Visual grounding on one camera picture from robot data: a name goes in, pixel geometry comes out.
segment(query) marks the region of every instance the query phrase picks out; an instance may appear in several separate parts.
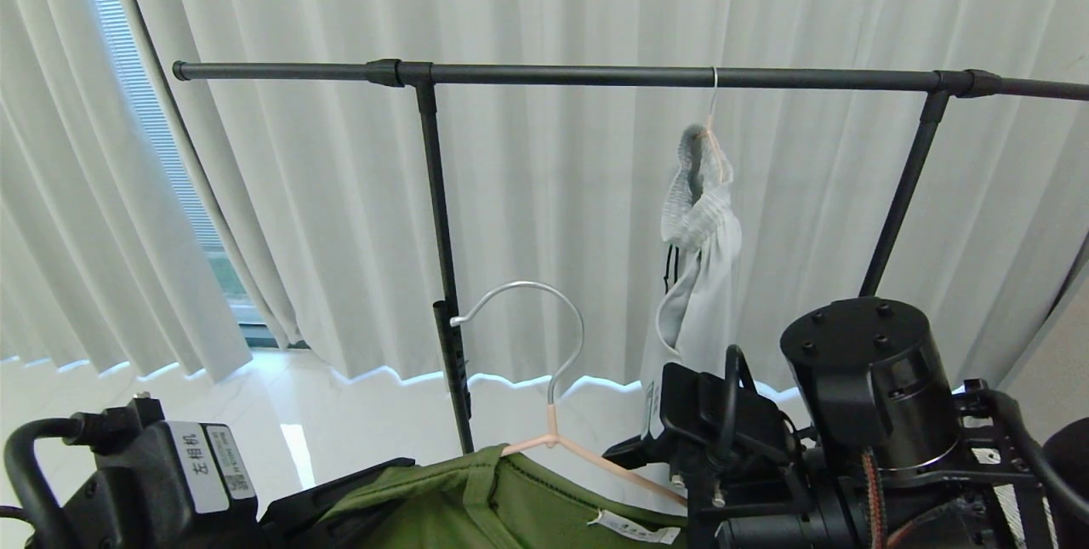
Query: pink hanger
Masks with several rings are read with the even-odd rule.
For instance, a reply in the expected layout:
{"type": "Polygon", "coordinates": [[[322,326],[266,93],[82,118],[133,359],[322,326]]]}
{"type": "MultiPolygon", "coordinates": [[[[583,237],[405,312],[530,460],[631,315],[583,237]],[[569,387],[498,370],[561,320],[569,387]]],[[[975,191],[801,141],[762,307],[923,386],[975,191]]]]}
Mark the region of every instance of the pink hanger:
{"type": "Polygon", "coordinates": [[[490,290],[490,292],[488,292],[487,294],[484,294],[484,297],[480,297],[480,301],[476,305],[474,305],[473,308],[469,309],[469,312],[464,316],[452,317],[452,319],[450,320],[451,327],[456,328],[458,325],[472,320],[476,316],[476,314],[480,312],[480,308],[482,307],[482,305],[486,304],[487,301],[490,301],[491,297],[494,297],[495,294],[498,293],[504,292],[505,290],[512,290],[514,288],[531,288],[534,290],[541,290],[542,292],[548,292],[549,294],[555,294],[555,296],[560,297],[560,300],[566,302],[567,307],[570,307],[575,313],[575,317],[578,317],[578,342],[577,342],[578,344],[575,347],[575,351],[572,352],[567,361],[561,364],[560,369],[556,370],[554,375],[552,375],[552,379],[549,380],[548,382],[548,406],[546,407],[546,415],[548,416],[548,434],[541,435],[534,439],[521,441],[519,443],[507,446],[505,449],[503,449],[503,455],[506,456],[512,453],[521,453],[523,451],[526,451],[527,449],[531,449],[534,447],[541,444],[548,447],[549,449],[552,449],[556,444],[560,444],[561,448],[567,449],[567,451],[574,453],[575,455],[582,457],[583,460],[586,460],[588,463],[595,464],[596,466],[609,471],[613,475],[626,479],[639,487],[648,489],[659,496],[664,496],[665,498],[675,501],[682,507],[686,505],[687,501],[683,497],[677,496],[676,492],[674,492],[673,490],[670,490],[668,487],[658,485],[653,481],[650,481],[649,479],[644,478],[640,475],[633,473],[632,471],[622,468],[621,466],[613,464],[612,462],[605,460],[604,457],[596,455],[595,452],[589,451],[588,449],[582,447],[580,444],[576,443],[575,441],[560,434],[560,429],[555,418],[555,385],[560,379],[560,376],[563,375],[564,371],[566,371],[568,368],[571,368],[572,364],[575,363],[575,359],[579,356],[579,354],[583,353],[583,341],[586,334],[586,329],[583,324],[583,314],[578,312],[578,308],[575,306],[574,302],[572,302],[567,296],[564,296],[564,294],[560,292],[560,290],[552,288],[552,285],[547,285],[544,284],[544,282],[537,282],[537,281],[505,282],[504,284],[498,285],[497,288],[490,290]]]}

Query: white curtain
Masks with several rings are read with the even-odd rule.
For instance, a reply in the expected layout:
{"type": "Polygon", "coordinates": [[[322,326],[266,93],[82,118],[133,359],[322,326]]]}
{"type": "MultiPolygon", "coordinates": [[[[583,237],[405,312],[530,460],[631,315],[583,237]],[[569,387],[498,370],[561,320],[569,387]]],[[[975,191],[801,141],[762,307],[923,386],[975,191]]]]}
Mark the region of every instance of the white curtain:
{"type": "MultiPolygon", "coordinates": [[[[990,69],[1089,81],[1085,0],[130,0],[148,61],[990,69]]],[[[250,294],[282,342],[346,376],[441,367],[440,296],[411,90],[179,83],[179,135],[250,294]]],[[[461,302],[552,282],[587,316],[573,375],[634,380],[661,296],[658,219],[674,148],[708,90],[440,86],[461,302]]],[[[857,293],[922,96],[723,90],[715,131],[744,231],[737,333],[790,385],[779,335],[857,293]]],[[[930,316],[954,378],[1000,378],[1089,230],[1089,111],[1044,99],[950,107],[880,294],[930,316]]],[[[533,293],[466,328],[470,371],[547,374],[571,327],[533,293]]]]}
{"type": "Polygon", "coordinates": [[[213,379],[249,359],[91,0],[0,0],[0,354],[213,379]]]}

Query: clothing label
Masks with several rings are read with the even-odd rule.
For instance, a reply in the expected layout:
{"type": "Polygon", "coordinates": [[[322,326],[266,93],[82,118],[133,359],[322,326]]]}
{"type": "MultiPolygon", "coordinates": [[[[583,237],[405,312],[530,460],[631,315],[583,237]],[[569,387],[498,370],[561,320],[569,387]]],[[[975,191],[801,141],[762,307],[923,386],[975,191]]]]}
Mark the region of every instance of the clothing label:
{"type": "Polygon", "coordinates": [[[197,513],[227,511],[230,501],[219,478],[219,468],[212,460],[211,448],[200,424],[194,422],[166,422],[174,437],[178,460],[185,473],[185,484],[193,497],[193,510],[197,513]]]}
{"type": "Polygon", "coordinates": [[[662,378],[651,381],[644,390],[647,403],[647,419],[643,424],[643,436],[658,438],[665,431],[662,424],[662,378]]]}
{"type": "Polygon", "coordinates": [[[205,426],[208,432],[208,440],[211,441],[211,449],[216,452],[216,461],[223,472],[223,483],[227,484],[227,491],[231,492],[231,498],[241,500],[243,498],[254,498],[257,492],[254,484],[246,474],[246,465],[242,463],[242,455],[238,453],[238,446],[234,442],[234,435],[227,426],[205,426]]]}
{"type": "Polygon", "coordinates": [[[597,518],[587,525],[605,526],[616,534],[633,540],[641,540],[643,542],[660,542],[662,545],[673,545],[677,535],[681,534],[681,528],[678,527],[663,527],[657,532],[650,532],[632,520],[622,517],[615,513],[610,513],[610,511],[598,511],[597,518]]]}

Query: black clothing rack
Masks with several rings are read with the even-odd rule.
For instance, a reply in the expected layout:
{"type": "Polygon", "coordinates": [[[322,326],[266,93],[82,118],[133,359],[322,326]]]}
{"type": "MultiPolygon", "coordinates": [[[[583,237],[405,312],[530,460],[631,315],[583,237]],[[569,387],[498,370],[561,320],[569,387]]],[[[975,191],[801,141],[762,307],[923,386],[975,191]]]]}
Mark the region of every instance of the black clothing rack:
{"type": "Polygon", "coordinates": [[[460,328],[450,327],[457,315],[457,286],[450,245],[450,220],[439,150],[437,84],[534,84],[534,86],[612,87],[751,87],[839,88],[839,90],[925,91],[927,99],[911,142],[900,183],[893,194],[859,296],[872,296],[892,254],[896,235],[907,215],[922,164],[942,121],[950,98],[981,96],[1036,96],[1089,102],[1089,84],[1054,81],[1006,80],[986,71],[834,71],[833,69],[699,69],[641,68],[641,65],[506,65],[433,64],[430,61],[377,60],[368,64],[194,64],[175,61],[176,78],[187,80],[334,80],[369,81],[388,87],[412,86],[416,90],[431,211],[439,247],[443,300],[433,305],[446,385],[453,400],[462,451],[470,453],[473,434],[468,377],[460,328]]]}

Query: horizontal bar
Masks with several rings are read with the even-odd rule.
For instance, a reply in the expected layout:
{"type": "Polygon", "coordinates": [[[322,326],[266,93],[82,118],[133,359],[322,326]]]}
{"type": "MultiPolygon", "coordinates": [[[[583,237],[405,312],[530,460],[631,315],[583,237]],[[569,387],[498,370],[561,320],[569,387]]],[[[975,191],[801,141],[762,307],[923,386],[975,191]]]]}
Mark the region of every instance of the horizontal bar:
{"type": "MultiPolygon", "coordinates": [[[[198,64],[175,61],[179,80],[331,80],[404,84],[537,84],[537,86],[711,87],[711,66],[431,64],[378,60],[366,64],[198,64]]],[[[950,91],[951,96],[1038,96],[1089,100],[1089,84],[1005,80],[981,71],[840,71],[717,69],[719,87],[950,91]]]]}

